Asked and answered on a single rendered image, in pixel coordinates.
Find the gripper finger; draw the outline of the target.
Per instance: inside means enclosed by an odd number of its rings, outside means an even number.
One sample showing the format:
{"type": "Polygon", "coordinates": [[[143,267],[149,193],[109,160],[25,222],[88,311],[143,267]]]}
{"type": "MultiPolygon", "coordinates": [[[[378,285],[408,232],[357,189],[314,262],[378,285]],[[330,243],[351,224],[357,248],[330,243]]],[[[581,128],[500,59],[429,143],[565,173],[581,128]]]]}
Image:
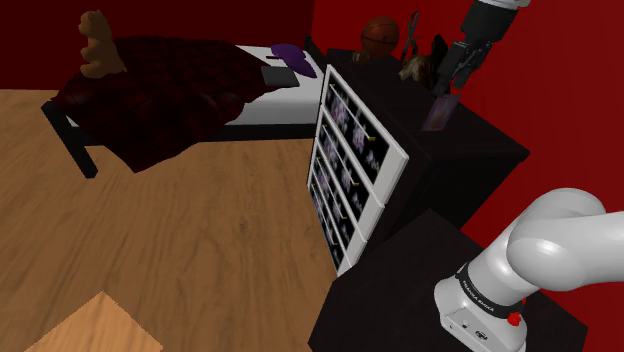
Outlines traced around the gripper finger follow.
{"type": "Polygon", "coordinates": [[[474,73],[485,61],[493,46],[492,42],[485,42],[480,45],[471,47],[468,50],[467,56],[463,58],[458,67],[453,73],[452,86],[457,89],[462,89],[471,74],[474,73]]]}
{"type": "Polygon", "coordinates": [[[437,80],[432,89],[436,96],[442,96],[450,89],[450,84],[456,75],[456,71],[467,57],[469,45],[465,42],[455,41],[447,51],[444,59],[437,68],[437,80]]]}

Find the dark brown upright object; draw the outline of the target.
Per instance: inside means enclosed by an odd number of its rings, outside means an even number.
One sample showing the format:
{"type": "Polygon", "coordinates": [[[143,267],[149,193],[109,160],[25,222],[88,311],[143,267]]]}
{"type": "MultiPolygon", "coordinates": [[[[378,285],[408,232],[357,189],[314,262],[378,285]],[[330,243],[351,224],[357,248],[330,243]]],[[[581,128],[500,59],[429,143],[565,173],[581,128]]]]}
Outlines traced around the dark brown upright object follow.
{"type": "Polygon", "coordinates": [[[436,34],[431,43],[431,53],[430,53],[430,62],[429,62],[429,83],[430,88],[433,89],[437,83],[439,78],[439,74],[437,73],[440,64],[444,60],[446,54],[448,52],[448,44],[444,40],[444,38],[440,34],[436,34]]]}

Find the brown animal figure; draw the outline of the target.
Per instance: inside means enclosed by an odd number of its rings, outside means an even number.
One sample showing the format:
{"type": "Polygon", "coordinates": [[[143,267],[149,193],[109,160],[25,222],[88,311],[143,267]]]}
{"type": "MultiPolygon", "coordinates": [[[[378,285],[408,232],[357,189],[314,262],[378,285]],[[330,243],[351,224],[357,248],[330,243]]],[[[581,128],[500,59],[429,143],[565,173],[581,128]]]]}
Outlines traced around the brown animal figure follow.
{"type": "Polygon", "coordinates": [[[398,73],[401,80],[412,78],[417,82],[425,82],[431,76],[431,58],[429,55],[413,55],[409,57],[398,73]]]}

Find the black scissors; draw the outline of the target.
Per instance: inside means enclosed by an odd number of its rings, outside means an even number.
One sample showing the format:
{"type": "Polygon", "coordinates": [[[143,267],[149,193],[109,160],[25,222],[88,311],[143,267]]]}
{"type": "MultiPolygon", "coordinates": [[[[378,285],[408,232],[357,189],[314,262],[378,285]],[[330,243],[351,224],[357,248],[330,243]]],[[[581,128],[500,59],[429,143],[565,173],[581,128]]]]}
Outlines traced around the black scissors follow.
{"type": "Polygon", "coordinates": [[[404,64],[408,57],[416,55],[418,53],[417,37],[415,36],[415,30],[419,19],[419,12],[415,11],[411,14],[408,22],[407,39],[400,56],[400,63],[404,64]]]}

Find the purple flat card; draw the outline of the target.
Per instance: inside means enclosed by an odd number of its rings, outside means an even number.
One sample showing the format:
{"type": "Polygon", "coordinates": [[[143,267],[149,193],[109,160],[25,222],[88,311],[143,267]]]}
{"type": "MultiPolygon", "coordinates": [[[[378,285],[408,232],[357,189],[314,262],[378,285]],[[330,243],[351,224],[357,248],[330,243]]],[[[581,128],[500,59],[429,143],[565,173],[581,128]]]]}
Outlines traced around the purple flat card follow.
{"type": "Polygon", "coordinates": [[[458,94],[444,94],[437,97],[427,119],[422,125],[422,131],[433,132],[443,130],[459,101],[460,95],[458,94]]]}

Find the orange basketball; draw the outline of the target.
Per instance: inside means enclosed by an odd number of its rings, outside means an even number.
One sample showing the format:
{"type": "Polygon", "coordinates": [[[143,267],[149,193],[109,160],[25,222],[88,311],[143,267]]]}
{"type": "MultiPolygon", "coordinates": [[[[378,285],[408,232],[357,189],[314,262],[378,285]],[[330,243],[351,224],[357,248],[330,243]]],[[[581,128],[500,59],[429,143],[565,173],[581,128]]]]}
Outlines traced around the orange basketball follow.
{"type": "Polygon", "coordinates": [[[376,16],[364,27],[360,35],[362,49],[371,58],[389,56],[399,42],[399,28],[394,19],[388,16],[376,16]]]}

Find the dark chest of drawers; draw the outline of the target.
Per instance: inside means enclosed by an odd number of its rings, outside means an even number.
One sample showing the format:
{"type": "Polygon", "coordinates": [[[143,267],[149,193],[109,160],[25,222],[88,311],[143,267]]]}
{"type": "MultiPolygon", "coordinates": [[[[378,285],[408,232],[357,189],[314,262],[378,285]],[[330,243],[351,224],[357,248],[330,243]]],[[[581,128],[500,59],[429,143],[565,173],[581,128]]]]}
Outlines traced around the dark chest of drawers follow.
{"type": "Polygon", "coordinates": [[[461,228],[529,155],[463,105],[424,130],[435,97],[394,57],[326,62],[307,188],[337,274],[427,209],[461,228]]]}

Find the purple pillow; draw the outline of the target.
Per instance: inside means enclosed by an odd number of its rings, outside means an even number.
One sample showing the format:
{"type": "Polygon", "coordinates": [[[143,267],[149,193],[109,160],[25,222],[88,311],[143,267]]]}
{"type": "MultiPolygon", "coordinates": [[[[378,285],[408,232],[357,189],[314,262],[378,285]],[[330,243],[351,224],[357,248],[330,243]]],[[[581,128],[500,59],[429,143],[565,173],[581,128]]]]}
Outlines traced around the purple pillow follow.
{"type": "Polygon", "coordinates": [[[316,78],[317,74],[312,65],[306,60],[304,51],[294,44],[280,43],[271,46],[272,54],[283,60],[294,72],[309,78],[316,78]]]}

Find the dark grey laptop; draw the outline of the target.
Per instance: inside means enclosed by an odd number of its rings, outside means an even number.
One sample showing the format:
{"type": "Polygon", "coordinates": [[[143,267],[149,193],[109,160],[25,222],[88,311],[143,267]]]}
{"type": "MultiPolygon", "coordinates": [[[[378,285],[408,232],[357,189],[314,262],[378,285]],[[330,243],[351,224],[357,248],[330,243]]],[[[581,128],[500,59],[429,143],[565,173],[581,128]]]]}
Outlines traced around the dark grey laptop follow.
{"type": "Polygon", "coordinates": [[[294,88],[300,86],[297,76],[289,67],[263,66],[261,72],[264,83],[268,87],[294,88]]]}

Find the dark robot stand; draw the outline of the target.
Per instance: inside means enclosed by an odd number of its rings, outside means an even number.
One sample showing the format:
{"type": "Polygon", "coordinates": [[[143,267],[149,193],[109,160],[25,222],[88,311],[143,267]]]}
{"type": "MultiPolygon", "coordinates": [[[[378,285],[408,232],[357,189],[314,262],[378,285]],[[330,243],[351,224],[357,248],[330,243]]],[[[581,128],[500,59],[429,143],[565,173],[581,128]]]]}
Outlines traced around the dark robot stand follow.
{"type": "Polygon", "coordinates": [[[333,281],[312,352],[471,352],[440,324],[435,284],[481,247],[427,210],[333,281]]]}

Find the dark red blanket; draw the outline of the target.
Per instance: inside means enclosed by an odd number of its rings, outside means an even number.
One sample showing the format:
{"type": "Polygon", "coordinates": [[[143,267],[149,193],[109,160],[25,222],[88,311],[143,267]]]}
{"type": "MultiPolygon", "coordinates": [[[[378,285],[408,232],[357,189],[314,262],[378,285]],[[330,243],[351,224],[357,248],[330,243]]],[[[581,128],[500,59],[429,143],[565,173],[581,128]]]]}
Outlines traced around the dark red blanket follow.
{"type": "Polygon", "coordinates": [[[272,90],[265,62],[224,40],[133,36],[115,45],[125,71],[76,73],[52,100],[135,173],[213,137],[272,90]]]}

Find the tan teddy bear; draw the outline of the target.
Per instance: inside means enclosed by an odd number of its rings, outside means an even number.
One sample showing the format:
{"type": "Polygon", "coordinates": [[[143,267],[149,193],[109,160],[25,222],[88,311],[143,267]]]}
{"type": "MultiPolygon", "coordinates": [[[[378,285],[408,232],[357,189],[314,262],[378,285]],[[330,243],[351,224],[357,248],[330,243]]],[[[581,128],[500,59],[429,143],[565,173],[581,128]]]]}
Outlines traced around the tan teddy bear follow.
{"type": "Polygon", "coordinates": [[[83,13],[78,29],[87,38],[87,46],[80,50],[86,61],[80,71],[86,78],[100,79],[127,71],[113,41],[109,22],[100,10],[83,13]]]}

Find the black frame bed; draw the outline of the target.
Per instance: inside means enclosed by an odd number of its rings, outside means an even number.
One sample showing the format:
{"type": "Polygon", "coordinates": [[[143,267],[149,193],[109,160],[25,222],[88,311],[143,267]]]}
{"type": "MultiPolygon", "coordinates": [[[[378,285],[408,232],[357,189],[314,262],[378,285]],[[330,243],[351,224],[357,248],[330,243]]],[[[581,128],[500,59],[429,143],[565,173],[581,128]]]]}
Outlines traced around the black frame bed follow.
{"type": "MultiPolygon", "coordinates": [[[[310,37],[306,38],[306,45],[305,59],[317,74],[315,78],[298,75],[297,87],[279,89],[259,97],[246,105],[237,119],[205,140],[231,142],[312,138],[323,72],[318,66],[321,60],[313,59],[310,54],[314,48],[310,37]]],[[[63,114],[54,102],[46,101],[41,110],[84,177],[95,177],[98,169],[86,148],[97,146],[99,142],[63,114]]]]}

